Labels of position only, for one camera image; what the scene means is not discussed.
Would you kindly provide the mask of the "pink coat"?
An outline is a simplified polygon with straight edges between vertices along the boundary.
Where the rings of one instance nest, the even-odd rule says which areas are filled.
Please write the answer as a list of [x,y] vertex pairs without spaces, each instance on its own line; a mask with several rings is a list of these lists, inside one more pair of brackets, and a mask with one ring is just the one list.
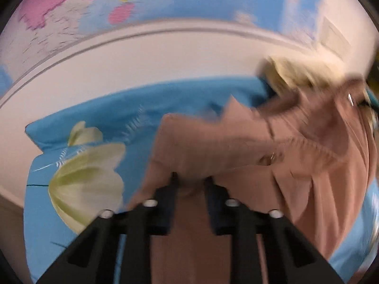
[[229,238],[211,232],[203,181],[212,176],[251,210],[280,210],[329,258],[351,230],[376,172],[365,84],[298,89],[249,108],[231,98],[214,121],[167,114],[130,207],[177,173],[171,232],[152,240],[154,283],[227,283]]

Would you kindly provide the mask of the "blue floral bed sheet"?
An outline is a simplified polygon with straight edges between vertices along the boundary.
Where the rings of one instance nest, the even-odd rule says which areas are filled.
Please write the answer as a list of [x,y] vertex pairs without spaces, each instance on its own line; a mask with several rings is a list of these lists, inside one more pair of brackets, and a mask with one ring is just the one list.
[[[167,114],[217,120],[231,98],[258,108],[279,96],[259,78],[179,81],[93,99],[31,123],[41,150],[30,167],[24,207],[33,283],[102,210],[122,213],[139,190],[157,130]],[[378,245],[376,176],[346,238],[326,258],[342,281]]]

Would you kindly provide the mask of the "beige garment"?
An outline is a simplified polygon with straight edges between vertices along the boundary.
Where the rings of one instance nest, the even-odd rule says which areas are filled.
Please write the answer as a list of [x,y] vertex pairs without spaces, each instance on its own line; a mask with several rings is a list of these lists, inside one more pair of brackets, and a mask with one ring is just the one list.
[[279,96],[299,92],[315,107],[339,102],[360,107],[371,131],[378,130],[378,100],[359,74],[345,75],[338,65],[322,60],[285,57],[268,57],[260,64],[259,74]]

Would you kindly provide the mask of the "colourful wall map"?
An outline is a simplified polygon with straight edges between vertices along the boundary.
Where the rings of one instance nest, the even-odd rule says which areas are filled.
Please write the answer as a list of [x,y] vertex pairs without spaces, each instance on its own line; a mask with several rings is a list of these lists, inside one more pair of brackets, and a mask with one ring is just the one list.
[[23,0],[1,33],[1,92],[61,48],[124,24],[168,18],[236,21],[304,44],[321,0]]

